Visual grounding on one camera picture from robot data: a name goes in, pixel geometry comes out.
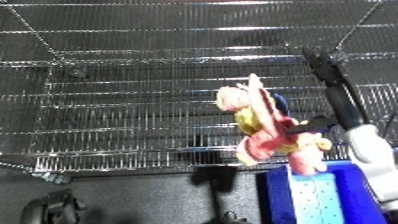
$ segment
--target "black cable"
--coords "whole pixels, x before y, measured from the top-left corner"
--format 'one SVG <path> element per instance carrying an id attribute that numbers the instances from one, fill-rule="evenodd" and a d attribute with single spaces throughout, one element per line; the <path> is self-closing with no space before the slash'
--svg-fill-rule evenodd
<path id="1" fill-rule="evenodd" d="M 394 112 L 391 113 L 390 117 L 388 118 L 388 121 L 386 123 L 386 126 L 384 127 L 383 133 L 382 133 L 382 137 L 386 138 L 387 134 L 388 134 L 388 130 L 391 127 L 392 122 L 394 121 L 395 117 L 398 114 L 398 108 L 394 110 Z"/>

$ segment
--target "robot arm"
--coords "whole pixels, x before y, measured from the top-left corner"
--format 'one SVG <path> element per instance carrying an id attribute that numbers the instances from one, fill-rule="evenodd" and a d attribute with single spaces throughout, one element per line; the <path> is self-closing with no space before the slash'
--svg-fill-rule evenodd
<path id="1" fill-rule="evenodd" d="M 370 124 L 354 88 L 334 62 L 333 55 L 317 56 L 308 49 L 303 50 L 303 55 L 316 77 L 325 84 L 326 98 L 334 116 L 318 116 L 306 126 L 290 130 L 291 134 L 320 130 L 333 123 L 340 125 L 349 144 L 350 160 L 363 171 L 380 208 L 385 212 L 398 210 L 398 170 L 391 145 L 379 136 L 377 127 Z"/>

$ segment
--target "dark floor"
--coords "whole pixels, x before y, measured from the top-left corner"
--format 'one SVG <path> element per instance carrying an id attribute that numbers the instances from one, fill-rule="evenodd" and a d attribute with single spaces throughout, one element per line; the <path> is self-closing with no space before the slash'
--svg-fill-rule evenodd
<path id="1" fill-rule="evenodd" d="M 0 179 L 0 223 L 19 223 L 32 199 L 71 187 L 86 204 L 82 224 L 209 223 L 214 218 L 208 183 L 195 186 L 190 174 L 81 178 L 69 186 L 39 179 Z M 239 173 L 230 193 L 220 194 L 221 210 L 261 223 L 254 173 Z"/>

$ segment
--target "blue bin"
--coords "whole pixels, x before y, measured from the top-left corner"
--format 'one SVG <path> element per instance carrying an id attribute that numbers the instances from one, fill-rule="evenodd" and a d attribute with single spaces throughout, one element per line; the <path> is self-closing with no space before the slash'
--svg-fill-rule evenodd
<path id="1" fill-rule="evenodd" d="M 366 189 L 361 170 L 349 161 L 329 162 L 327 172 L 312 177 L 288 166 L 266 173 L 275 224 L 385 224 Z"/>

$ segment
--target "wire shelf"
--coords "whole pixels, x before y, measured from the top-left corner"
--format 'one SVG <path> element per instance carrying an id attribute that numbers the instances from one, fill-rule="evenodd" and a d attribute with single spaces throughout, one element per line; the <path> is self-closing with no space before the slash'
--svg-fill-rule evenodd
<path id="1" fill-rule="evenodd" d="M 242 135 L 215 106 L 218 88 L 256 73 L 299 120 L 330 113 L 299 49 L 331 49 L 373 4 L 0 1 L 0 153 L 33 158 L 32 172 L 240 167 Z M 344 46 L 344 69 L 381 129 L 398 105 L 397 6 L 386 1 Z M 348 158 L 341 130 L 328 137 L 326 159 Z"/>

